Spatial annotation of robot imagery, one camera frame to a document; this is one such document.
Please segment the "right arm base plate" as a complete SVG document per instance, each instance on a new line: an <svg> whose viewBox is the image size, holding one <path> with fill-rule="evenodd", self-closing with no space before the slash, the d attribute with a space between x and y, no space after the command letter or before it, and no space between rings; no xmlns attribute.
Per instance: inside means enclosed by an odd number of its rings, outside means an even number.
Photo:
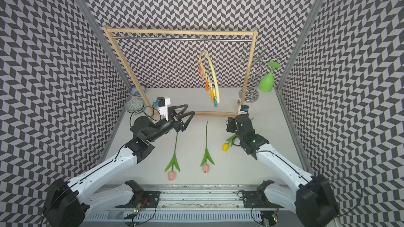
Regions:
<svg viewBox="0 0 404 227"><path fill-rule="evenodd" d="M245 209L252 208L271 208L278 209L282 206L270 203L263 195L259 195L257 191L240 190L237 192L237 196L242 200Z"/></svg>

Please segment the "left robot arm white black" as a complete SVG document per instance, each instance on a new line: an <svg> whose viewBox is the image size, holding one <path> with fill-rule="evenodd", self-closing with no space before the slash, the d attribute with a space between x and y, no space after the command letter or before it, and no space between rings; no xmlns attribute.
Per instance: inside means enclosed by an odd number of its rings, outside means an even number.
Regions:
<svg viewBox="0 0 404 227"><path fill-rule="evenodd" d="M99 188L123 171L136 166L154 150L152 143L172 129L185 131L195 112L187 105L164 108L163 118L154 123L147 116L138 117L130 130L132 139L116 154L96 167L64 181L55 180L47 189L43 205L43 221L52 227L79 227L95 214L129 204L141 198L143 188L134 180L99 192Z"/></svg>

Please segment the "yellow arched peg hanger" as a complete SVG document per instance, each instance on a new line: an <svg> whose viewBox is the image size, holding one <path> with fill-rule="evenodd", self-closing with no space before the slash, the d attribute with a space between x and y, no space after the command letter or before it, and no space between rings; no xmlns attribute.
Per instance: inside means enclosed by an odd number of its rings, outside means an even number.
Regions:
<svg viewBox="0 0 404 227"><path fill-rule="evenodd" d="M207 51L202 51L198 57L198 72L201 80L205 83L205 90L209 92L214 107L221 102L219 84L213 62Z"/></svg>

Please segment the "yellow tulip flower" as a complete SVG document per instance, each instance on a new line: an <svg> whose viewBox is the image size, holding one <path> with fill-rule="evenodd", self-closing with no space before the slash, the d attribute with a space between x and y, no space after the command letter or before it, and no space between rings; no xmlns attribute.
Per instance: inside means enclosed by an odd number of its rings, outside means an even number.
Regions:
<svg viewBox="0 0 404 227"><path fill-rule="evenodd" d="M229 137L222 146L222 151L226 152L230 147L232 147L237 139L237 135L233 134Z"/></svg>

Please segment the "pink tulip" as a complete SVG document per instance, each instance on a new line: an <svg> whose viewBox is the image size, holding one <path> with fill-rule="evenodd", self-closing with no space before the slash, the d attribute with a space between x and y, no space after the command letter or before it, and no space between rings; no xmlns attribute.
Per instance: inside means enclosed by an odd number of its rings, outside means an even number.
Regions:
<svg viewBox="0 0 404 227"><path fill-rule="evenodd" d="M206 122L206 127L205 127L205 150L204 150L204 156L201 161L201 167L203 173L209 173L209 163L212 165L215 165L214 160L212 159L209 150L208 150L208 122Z"/></svg>
<svg viewBox="0 0 404 227"><path fill-rule="evenodd" d="M177 150L177 142L178 142L178 133L176 133L176 140L175 140L175 146L174 146L174 152L172 155L172 158L169 162L169 164L167 165L165 172L168 173L168 180L169 181L174 181L176 178L176 172L175 169L180 172L180 166L178 163L178 159L177 159L177 155L176 155L176 150Z"/></svg>

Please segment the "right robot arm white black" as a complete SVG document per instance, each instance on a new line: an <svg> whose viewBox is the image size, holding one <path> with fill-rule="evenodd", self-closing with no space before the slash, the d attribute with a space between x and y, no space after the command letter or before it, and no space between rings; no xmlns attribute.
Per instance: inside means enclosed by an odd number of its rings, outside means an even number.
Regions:
<svg viewBox="0 0 404 227"><path fill-rule="evenodd" d="M264 182L259 189L265 202L279 205L295 213L305 227L325 227L339 216L340 210L330 181L322 174L315 176L289 161L263 136L255 133L248 114L227 120L228 132L236 134L241 148L268 166L286 183Z"/></svg>

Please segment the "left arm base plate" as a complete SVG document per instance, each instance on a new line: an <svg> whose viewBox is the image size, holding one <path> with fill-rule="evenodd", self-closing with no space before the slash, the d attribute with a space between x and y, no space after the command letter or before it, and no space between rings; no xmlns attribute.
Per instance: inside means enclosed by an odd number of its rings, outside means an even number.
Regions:
<svg viewBox="0 0 404 227"><path fill-rule="evenodd" d="M136 207L146 209L156 209L160 201L160 191L137 192L130 199L129 203L123 205L124 208L135 209Z"/></svg>

